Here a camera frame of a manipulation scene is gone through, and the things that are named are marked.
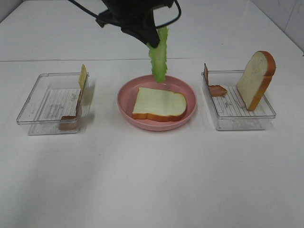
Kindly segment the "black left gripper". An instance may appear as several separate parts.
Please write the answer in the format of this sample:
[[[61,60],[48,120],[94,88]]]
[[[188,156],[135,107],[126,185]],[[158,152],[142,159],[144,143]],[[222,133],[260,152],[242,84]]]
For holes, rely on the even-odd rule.
[[[156,26],[153,11],[172,7],[173,0],[104,0],[107,10],[101,12],[96,22],[121,27],[121,31],[138,39],[145,45],[157,47],[160,38],[157,29],[175,22],[174,19]]]

